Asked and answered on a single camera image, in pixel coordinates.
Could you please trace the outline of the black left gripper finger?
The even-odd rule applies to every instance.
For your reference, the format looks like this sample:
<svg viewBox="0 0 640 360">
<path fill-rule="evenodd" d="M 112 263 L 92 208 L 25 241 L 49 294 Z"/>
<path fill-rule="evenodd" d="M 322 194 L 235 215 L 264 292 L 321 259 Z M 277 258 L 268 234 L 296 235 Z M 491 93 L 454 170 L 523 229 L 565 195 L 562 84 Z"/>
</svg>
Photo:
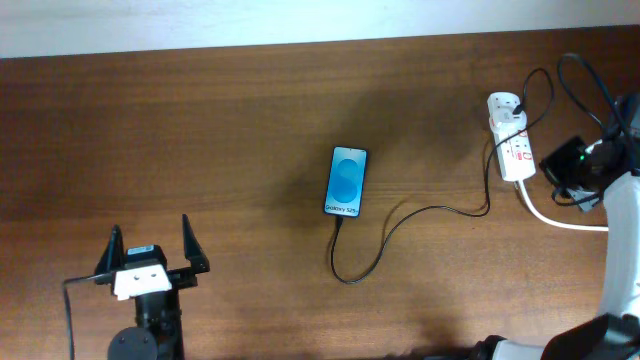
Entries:
<svg viewBox="0 0 640 360">
<path fill-rule="evenodd" d="M 210 263 L 201 245 L 195 237 L 189 217 L 182 215 L 183 247 L 185 259 L 195 274 L 210 271 Z"/>
<path fill-rule="evenodd" d="M 114 225 L 111 237 L 106 250 L 106 272 L 119 269 L 124 262 L 124 246 L 121 229 L 118 225 Z"/>
</svg>

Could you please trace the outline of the blue Galaxy smartphone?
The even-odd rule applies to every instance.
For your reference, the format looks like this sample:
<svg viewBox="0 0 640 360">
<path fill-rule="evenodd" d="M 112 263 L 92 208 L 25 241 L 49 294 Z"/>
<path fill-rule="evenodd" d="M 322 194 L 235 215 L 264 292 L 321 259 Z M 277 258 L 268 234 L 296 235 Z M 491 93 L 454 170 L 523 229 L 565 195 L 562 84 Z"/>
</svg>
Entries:
<svg viewBox="0 0 640 360">
<path fill-rule="evenodd" d="M 333 149 L 323 210 L 328 215 L 360 215 L 368 152 L 337 146 Z"/>
</svg>

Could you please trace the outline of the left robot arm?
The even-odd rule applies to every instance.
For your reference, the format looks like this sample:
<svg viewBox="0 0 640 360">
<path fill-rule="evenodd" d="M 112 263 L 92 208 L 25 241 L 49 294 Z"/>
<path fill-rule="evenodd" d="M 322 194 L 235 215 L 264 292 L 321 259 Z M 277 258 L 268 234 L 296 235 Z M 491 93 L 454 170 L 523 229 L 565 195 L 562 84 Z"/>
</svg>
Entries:
<svg viewBox="0 0 640 360">
<path fill-rule="evenodd" d="M 119 331 L 111 340 L 107 358 L 183 359 L 185 357 L 179 292 L 198 285 L 197 276 L 210 271 L 189 217 L 182 216 L 186 267 L 169 269 L 159 245 L 125 248 L 119 226 L 95 267 L 98 285 L 111 287 L 119 301 L 132 300 L 135 325 Z"/>
</svg>

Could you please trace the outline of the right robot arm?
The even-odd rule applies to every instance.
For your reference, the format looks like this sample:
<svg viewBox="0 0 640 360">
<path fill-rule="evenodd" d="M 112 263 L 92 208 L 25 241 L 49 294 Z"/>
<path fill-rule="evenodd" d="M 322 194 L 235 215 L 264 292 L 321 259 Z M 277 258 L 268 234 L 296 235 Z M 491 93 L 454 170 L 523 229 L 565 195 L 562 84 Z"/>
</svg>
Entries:
<svg viewBox="0 0 640 360">
<path fill-rule="evenodd" d="M 553 337 L 544 346 L 492 340 L 486 359 L 633 359 L 639 355 L 639 176 L 627 166 L 623 128 L 628 115 L 612 114 L 602 137 L 587 145 L 575 137 L 536 163 L 532 157 L 524 101 L 509 92 L 487 99 L 501 176 L 519 191 L 528 210 L 547 225 L 555 222 L 533 205 L 524 184 L 543 171 L 557 192 L 578 206 L 603 204 L 607 253 L 603 293 L 594 319 Z"/>
</svg>

